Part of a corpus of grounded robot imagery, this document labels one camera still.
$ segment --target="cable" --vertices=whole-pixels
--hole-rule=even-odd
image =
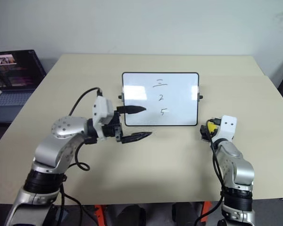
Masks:
[[[213,144],[213,141],[212,141],[212,136],[209,132],[209,129],[208,129],[208,122],[210,120],[207,120],[206,122],[206,134],[207,134],[207,137],[208,137],[208,141],[210,143],[210,147],[212,149],[212,152],[213,152],[213,166],[214,166],[214,171],[220,181],[220,184],[221,184],[221,190],[223,191],[225,189],[225,185],[224,185],[224,182],[223,182],[223,178],[222,178],[222,174],[221,174],[221,170],[220,170],[220,166],[219,166],[219,162],[218,162],[218,159],[217,159],[217,155],[216,155],[216,151],[215,151],[215,147],[214,147],[214,144]],[[196,220],[195,220],[195,223],[194,223],[194,226],[197,226],[197,223],[198,221],[200,221],[202,218],[204,218],[205,216],[211,214],[212,212],[214,212],[215,210],[218,209],[218,207],[221,205],[222,203],[222,200],[223,200],[223,195],[221,195],[220,197],[220,200],[218,201],[217,205],[215,207],[213,207],[210,211],[208,211],[207,213],[205,214],[202,214],[200,215],[200,217],[198,217]]]
[[[85,214],[86,214],[87,216],[89,216],[97,226],[99,226],[99,224],[98,224],[97,220],[95,219],[95,217],[93,217],[90,213],[88,213],[88,211],[85,209],[84,206],[82,206],[82,204],[80,203],[80,201],[78,201],[78,200],[75,199],[74,197],[71,197],[71,196],[68,195],[68,194],[65,194],[65,197],[68,198],[68,199],[70,199],[70,200],[72,200],[72,201],[74,201],[74,202],[76,202],[76,203],[80,206],[80,224],[79,224],[79,225],[81,225],[81,223],[82,223],[83,211],[84,211]]]
[[[60,214],[59,214],[59,217],[58,217],[57,226],[61,225],[64,207],[65,207],[65,193],[64,193],[63,183],[60,185],[60,192],[61,192],[61,209],[60,209]]]
[[[72,109],[71,109],[69,115],[72,115],[72,113],[74,112],[76,106],[79,104],[79,102],[81,101],[81,99],[82,99],[87,93],[90,93],[91,91],[94,91],[94,90],[96,90],[96,89],[98,90],[97,95],[98,95],[98,96],[102,96],[102,92],[101,92],[101,89],[100,89],[99,87],[94,87],[94,88],[91,88],[91,89],[85,91],[85,92],[78,98],[78,100],[76,101],[75,105],[72,107]]]
[[[84,171],[89,171],[90,170],[90,166],[85,163],[85,162],[80,162],[78,160],[78,155],[79,155],[79,151],[80,151],[80,148],[83,146],[83,144],[85,144],[85,142],[82,142],[79,144],[79,146],[76,148],[76,151],[75,151],[75,162],[70,164],[68,168],[72,167],[72,166],[78,166],[78,168],[80,168],[81,170],[84,170]]]
[[[221,205],[222,200],[223,200],[223,195],[220,197],[220,200],[218,201],[217,205],[216,205],[214,208],[212,208],[212,209],[211,209],[210,211],[208,211],[207,213],[202,214],[200,217],[198,217],[198,218],[195,220],[194,226],[197,226],[198,221],[200,221],[202,218],[206,217],[207,215],[210,215],[212,212],[214,212],[215,210],[217,210],[218,207]]]

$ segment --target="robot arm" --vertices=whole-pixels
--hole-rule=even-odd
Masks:
[[[97,139],[116,137],[117,142],[129,143],[143,139],[151,132],[123,136],[120,113],[146,110],[139,106],[122,106],[113,110],[111,101],[98,95],[93,105],[93,119],[65,116],[55,121],[51,133],[35,151],[32,168],[20,188],[6,225],[42,225],[51,204],[56,200],[60,185],[66,180],[76,149],[81,143],[95,144]]]
[[[252,209],[254,169],[232,143],[237,119],[224,115],[221,119],[213,119],[210,122],[208,129],[212,136],[211,145],[216,149],[225,186],[222,191],[224,219],[218,222],[218,226],[254,226],[255,212]],[[200,132],[202,138],[208,140],[205,129],[201,126]]]

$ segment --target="whiteboard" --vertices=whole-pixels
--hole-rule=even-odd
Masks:
[[[124,105],[147,109],[136,114],[125,114],[127,126],[197,125],[197,73],[125,72],[122,77]]]

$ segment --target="table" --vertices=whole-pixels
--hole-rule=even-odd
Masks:
[[[0,203],[14,201],[37,145],[85,90],[99,86],[114,107],[122,105],[123,72],[198,72],[204,96],[198,126],[123,123],[125,134],[153,134],[124,145],[109,138],[83,146],[79,159],[91,171],[66,172],[69,195],[82,204],[218,200],[212,153],[199,129],[208,118],[227,114],[238,118],[233,143],[255,169],[254,199],[283,197],[283,98],[251,56],[64,54],[0,141]],[[94,100],[88,94],[73,116],[90,118]]]

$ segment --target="laptop keyboard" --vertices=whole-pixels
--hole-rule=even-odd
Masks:
[[[32,93],[2,93],[0,106],[24,105]]]

